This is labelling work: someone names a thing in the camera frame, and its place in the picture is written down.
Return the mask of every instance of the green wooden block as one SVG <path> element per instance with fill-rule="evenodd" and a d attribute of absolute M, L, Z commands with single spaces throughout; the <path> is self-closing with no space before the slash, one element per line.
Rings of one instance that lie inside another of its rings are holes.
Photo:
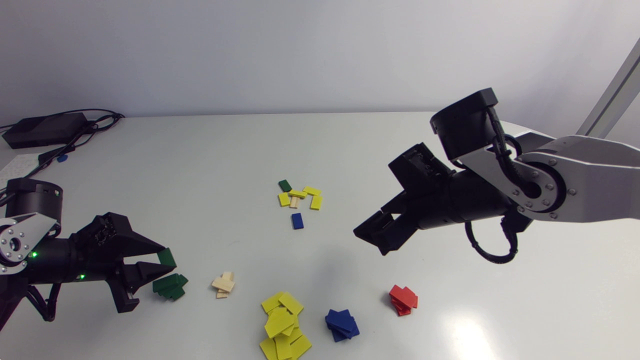
<path fill-rule="evenodd" d="M 178 286 L 175 289 L 173 289 L 171 292 L 166 293 L 163 296 L 166 297 L 167 299 L 178 300 L 183 295 L 184 295 L 184 289 L 182 289 L 180 286 Z"/>
<path fill-rule="evenodd" d="M 186 277 L 184 277 L 182 274 L 178 275 L 178 283 L 171 285 L 167 288 L 161 289 L 158 292 L 158 295 L 160 296 L 164 296 L 166 298 L 170 298 L 171 296 L 169 296 L 169 294 L 172 294 L 173 292 L 175 292 L 175 290 L 177 288 L 182 288 L 187 282 L 189 282 L 189 279 L 187 279 Z"/>
<path fill-rule="evenodd" d="M 173 255 L 171 254 L 171 250 L 169 248 L 166 248 L 161 252 L 158 252 L 157 255 L 158 255 L 158 260 L 160 260 L 160 264 L 173 266 L 174 268 L 177 266 L 175 264 L 175 260 L 173 259 Z"/>
<path fill-rule="evenodd" d="M 158 292 L 158 295 L 164 296 L 166 298 L 169 298 L 168 294 L 170 294 L 173 290 L 176 290 L 176 289 L 182 289 L 182 286 L 180 286 L 178 284 L 171 285 L 168 288 L 164 288 L 164 289 L 160 290 Z"/>
<path fill-rule="evenodd" d="M 176 286 L 180 284 L 180 275 L 171 274 L 167 277 L 163 277 L 162 279 L 158 279 L 153 283 L 154 293 L 159 293 L 161 290 Z"/>
<path fill-rule="evenodd" d="M 289 192 L 291 191 L 291 185 L 289 185 L 289 182 L 287 180 L 283 180 L 283 181 L 279 181 L 278 185 L 280 185 L 280 188 L 282 189 L 282 191 Z"/>

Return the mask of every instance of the white wall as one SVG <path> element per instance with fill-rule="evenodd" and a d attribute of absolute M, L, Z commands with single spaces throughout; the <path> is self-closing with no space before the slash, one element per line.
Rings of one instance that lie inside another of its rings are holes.
<path fill-rule="evenodd" d="M 3 0 L 0 122 L 438 110 L 574 133 L 640 35 L 637 0 Z"/>

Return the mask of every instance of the blue wooden block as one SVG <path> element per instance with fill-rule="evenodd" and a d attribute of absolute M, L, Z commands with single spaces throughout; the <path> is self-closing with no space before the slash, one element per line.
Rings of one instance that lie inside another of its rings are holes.
<path fill-rule="evenodd" d="M 337 343 L 338 341 L 345 340 L 347 337 L 343 335 L 341 332 L 335 329 L 331 329 L 331 335 L 333 335 L 333 340 Z"/>
<path fill-rule="evenodd" d="M 305 228 L 305 224 L 302 223 L 302 214 L 301 213 L 291 214 L 291 222 L 293 223 L 293 228 L 295 230 L 304 229 Z"/>
<path fill-rule="evenodd" d="M 349 314 L 349 310 L 339 312 L 329 310 L 329 314 L 324 317 L 324 320 L 326 321 L 326 326 L 331 330 L 335 342 L 360 335 L 360 329 L 358 329 L 353 316 Z"/>
<path fill-rule="evenodd" d="M 353 329 L 353 325 L 355 321 L 349 314 L 349 310 L 329 310 L 329 313 L 324 317 L 324 320 L 327 324 L 332 325 L 333 327 L 339 327 L 347 332 Z"/>

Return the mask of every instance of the stack of blue blocks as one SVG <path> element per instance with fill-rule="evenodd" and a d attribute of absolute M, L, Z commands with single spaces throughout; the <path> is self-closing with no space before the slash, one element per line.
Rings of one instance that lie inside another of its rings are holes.
<path fill-rule="evenodd" d="M 329 314 L 324 317 L 324 320 L 326 326 L 331 330 L 335 342 L 360 335 L 356 320 L 349 314 L 349 310 L 329 310 Z"/>

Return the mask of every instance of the robotic arm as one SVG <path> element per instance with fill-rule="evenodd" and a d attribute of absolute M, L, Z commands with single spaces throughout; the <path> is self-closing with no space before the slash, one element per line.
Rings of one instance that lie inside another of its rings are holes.
<path fill-rule="evenodd" d="M 63 192 L 55 184 L 12 179 L 6 193 L 6 216 L 0 218 L 0 330 L 25 297 L 45 321 L 53 321 L 65 282 L 104 280 L 117 311 L 132 311 L 140 302 L 133 294 L 175 268 L 142 261 L 125 265 L 126 257 L 165 247 L 134 232 L 122 215 L 97 216 L 69 239 L 56 238 Z M 47 300 L 34 284 L 52 284 Z"/>
<path fill-rule="evenodd" d="M 436 113 L 431 127 L 449 161 L 462 171 L 449 169 L 423 143 L 413 146 L 389 164 L 404 191 L 354 234 L 386 255 L 418 229 L 465 223 L 482 257 L 507 263 L 517 253 L 516 234 L 532 220 L 640 218 L 638 149 L 579 135 L 505 135 L 493 109 L 497 103 L 488 88 Z M 516 150 L 513 158 L 507 143 Z M 497 216 L 503 216 L 511 245 L 504 256 L 485 252 L 471 226 L 473 220 Z"/>

